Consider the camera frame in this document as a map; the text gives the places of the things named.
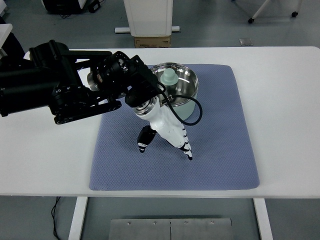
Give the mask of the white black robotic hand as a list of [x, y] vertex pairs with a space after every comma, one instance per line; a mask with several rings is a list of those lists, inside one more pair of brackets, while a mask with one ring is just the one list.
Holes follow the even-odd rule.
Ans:
[[169, 107], [160, 104], [158, 97], [152, 98], [133, 110], [139, 118], [149, 122], [149, 125], [142, 128], [137, 138], [137, 146], [141, 153], [145, 152], [156, 134], [159, 134], [170, 145], [183, 151], [190, 161], [193, 159], [185, 126]]

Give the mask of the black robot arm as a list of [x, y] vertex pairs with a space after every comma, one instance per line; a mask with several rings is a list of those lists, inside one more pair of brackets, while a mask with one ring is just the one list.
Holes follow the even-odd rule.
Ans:
[[161, 93], [158, 78], [139, 56], [121, 51], [70, 50], [50, 40], [29, 59], [0, 60], [0, 114], [48, 107], [61, 125], [115, 111], [120, 98], [136, 108]]

